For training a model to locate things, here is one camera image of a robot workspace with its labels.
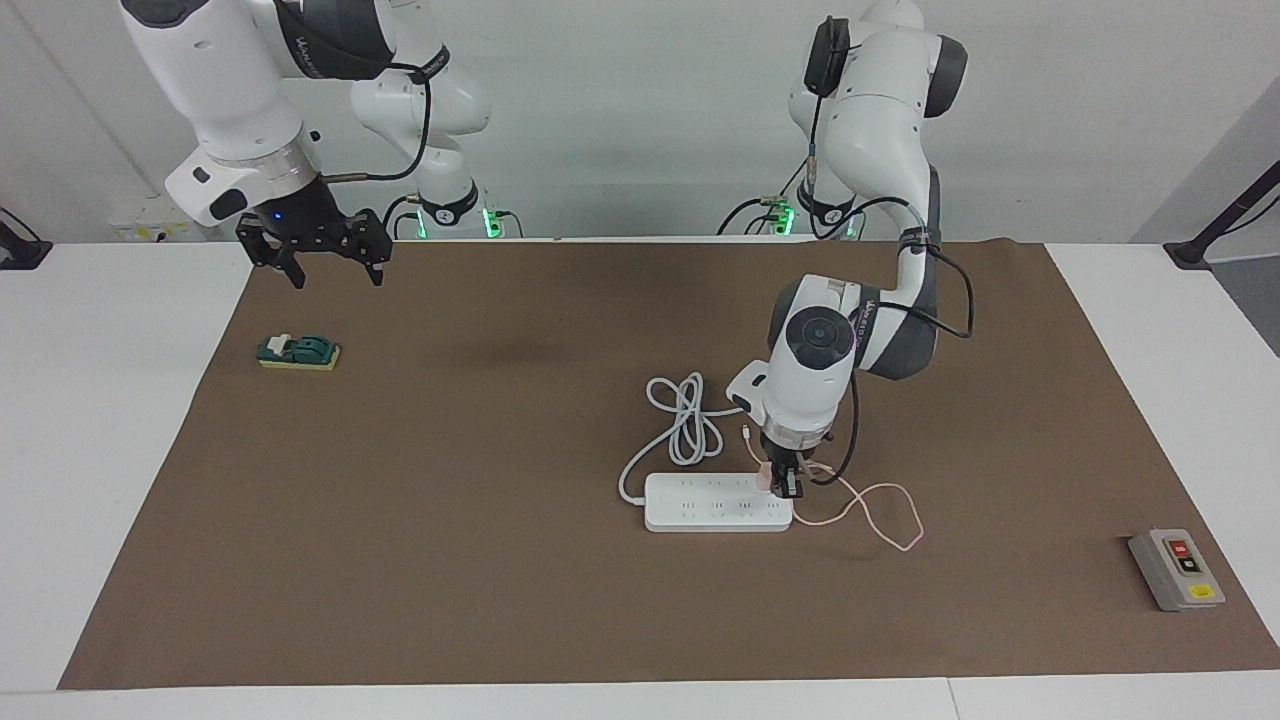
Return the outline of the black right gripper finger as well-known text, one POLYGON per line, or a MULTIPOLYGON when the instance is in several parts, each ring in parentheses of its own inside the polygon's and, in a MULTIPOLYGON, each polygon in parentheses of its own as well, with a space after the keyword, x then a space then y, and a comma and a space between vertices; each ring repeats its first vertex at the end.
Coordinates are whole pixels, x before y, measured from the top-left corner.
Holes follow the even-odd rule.
POLYGON ((238 220, 238 241, 255 266, 266 266, 280 272, 296 290, 305 287, 306 274, 294 259, 294 247, 288 242, 270 243, 268 232, 259 218, 241 218, 238 220))
POLYGON ((365 208, 343 220, 342 258, 364 266, 375 287, 384 282, 384 265, 390 260, 393 240, 387 224, 371 208, 365 208))

